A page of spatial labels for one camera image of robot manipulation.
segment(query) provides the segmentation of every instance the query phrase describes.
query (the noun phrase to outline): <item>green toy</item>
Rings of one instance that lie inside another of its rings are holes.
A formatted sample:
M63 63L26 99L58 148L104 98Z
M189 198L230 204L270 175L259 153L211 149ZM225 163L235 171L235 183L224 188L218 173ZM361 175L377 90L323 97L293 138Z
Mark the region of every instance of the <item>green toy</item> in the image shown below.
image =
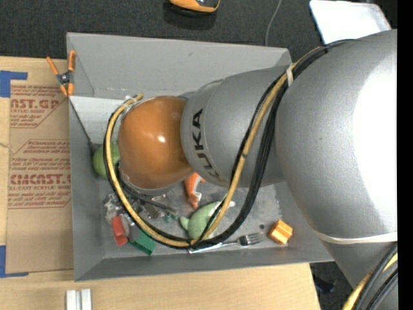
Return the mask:
M179 222L182 227L187 231L191 239L199 238L207 226L207 223L217 209L220 201L212 202L196 210L191 217L179 217Z
M112 153L112 161L114 162L114 165L116 165L121 158L119 147L115 143L112 143L110 146L110 152ZM100 145L95 151L92 158L92 163L95 172L100 177L107 179L108 176L106 175L105 163L103 161L103 145Z

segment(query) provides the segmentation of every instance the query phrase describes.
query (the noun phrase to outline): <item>white object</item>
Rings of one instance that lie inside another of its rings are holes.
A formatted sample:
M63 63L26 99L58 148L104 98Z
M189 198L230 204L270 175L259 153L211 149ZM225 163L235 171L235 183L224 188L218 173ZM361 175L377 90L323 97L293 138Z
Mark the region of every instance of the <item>white object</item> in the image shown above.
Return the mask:
M383 11L372 3L311 0L310 9L324 44L391 30Z
M92 290L66 291L66 310L92 310Z

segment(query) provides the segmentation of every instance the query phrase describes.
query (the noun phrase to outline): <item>white paper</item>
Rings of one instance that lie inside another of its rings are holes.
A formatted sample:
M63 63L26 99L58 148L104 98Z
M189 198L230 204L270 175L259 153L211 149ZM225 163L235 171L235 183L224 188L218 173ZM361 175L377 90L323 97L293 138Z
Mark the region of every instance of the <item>white paper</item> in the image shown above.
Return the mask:
M311 0L310 9L324 44L391 30L380 7L372 3Z

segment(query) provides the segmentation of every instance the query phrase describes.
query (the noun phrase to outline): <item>green object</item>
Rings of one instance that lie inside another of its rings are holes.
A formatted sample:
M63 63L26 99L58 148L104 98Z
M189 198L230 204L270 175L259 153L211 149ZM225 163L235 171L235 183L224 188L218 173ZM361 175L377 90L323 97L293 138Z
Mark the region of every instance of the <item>green object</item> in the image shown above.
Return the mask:
M145 232L139 229L139 236L133 241L129 240L129 243L135 248L143 251L147 255L151 255L156 247L156 242L151 237L149 237Z
M195 211L189 219L186 217L179 217L179 222L187 231L191 239L199 238L202 235L204 228L207 226L209 219L219 204L220 202L216 201L204 205Z
M121 159L119 147L115 143L112 143L110 145L110 152L112 153L112 161L115 165ZM95 172L100 175L100 177L107 179L108 176L106 175L105 163L103 161L103 145L100 145L99 148L95 151L92 158L92 163Z

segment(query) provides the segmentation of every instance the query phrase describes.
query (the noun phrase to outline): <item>orange object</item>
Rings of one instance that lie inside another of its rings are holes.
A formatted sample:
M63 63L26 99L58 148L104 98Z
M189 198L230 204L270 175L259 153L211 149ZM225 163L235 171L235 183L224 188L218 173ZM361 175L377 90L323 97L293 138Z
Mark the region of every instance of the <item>orange object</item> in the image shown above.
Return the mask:
M189 202L193 208L198 208L198 202L201 199L201 193L196 191L196 188L199 183L204 183L205 179L203 179L198 173L194 172L191 174L187 179L185 179L185 189L186 193L189 196Z
M192 168L181 144L185 101L159 96L137 103L123 117L117 144L120 171L141 189L162 189L184 180Z
M200 6L196 0L169 0L172 4L180 6L189 10L195 10L197 12L215 12L219 6L219 2L216 7Z
M124 245L128 243L128 238L124 235L115 236L115 241L117 245Z
M115 236L124 236L126 231L123 227L122 218L120 216L114 217L112 220L112 228Z
M52 69L52 72L59 80L60 89L65 96L71 96L74 93L74 86L68 79L68 75L74 72L76 68L76 56L76 52L74 50L71 50L69 53L68 71L66 74L60 74L59 71L57 71L56 65L54 64L52 59L50 57L46 57L46 60L48 61L50 68Z
M288 240L291 238L293 232L293 228L289 226L287 223L279 220L274 226L271 228L268 236L273 239L274 241L280 243L281 245L285 245Z

